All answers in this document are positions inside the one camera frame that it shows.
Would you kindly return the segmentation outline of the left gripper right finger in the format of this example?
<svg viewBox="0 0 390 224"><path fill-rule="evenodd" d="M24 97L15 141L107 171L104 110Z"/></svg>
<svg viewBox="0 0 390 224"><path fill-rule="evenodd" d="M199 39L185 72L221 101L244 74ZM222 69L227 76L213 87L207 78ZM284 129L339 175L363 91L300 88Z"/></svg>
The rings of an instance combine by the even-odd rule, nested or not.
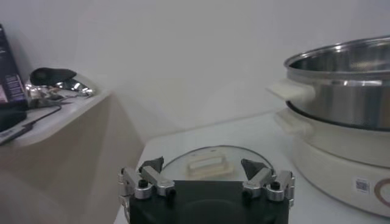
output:
<svg viewBox="0 0 390 224"><path fill-rule="evenodd" d="M243 199L260 198L263 192L269 201L294 201L295 176L291 171L276 173L264 163L242 159L247 181L243 182Z"/></svg>

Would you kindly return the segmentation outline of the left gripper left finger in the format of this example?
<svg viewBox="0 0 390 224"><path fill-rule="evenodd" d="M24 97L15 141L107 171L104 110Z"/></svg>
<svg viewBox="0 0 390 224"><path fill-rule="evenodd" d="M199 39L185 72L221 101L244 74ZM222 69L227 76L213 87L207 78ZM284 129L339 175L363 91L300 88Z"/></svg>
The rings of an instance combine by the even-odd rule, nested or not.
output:
<svg viewBox="0 0 390 224"><path fill-rule="evenodd" d="M118 174L119 196L135 197L147 200L154 194L170 200L176 196L176 186L173 180L162 174L164 158L144 161L138 169L123 167Z"/></svg>

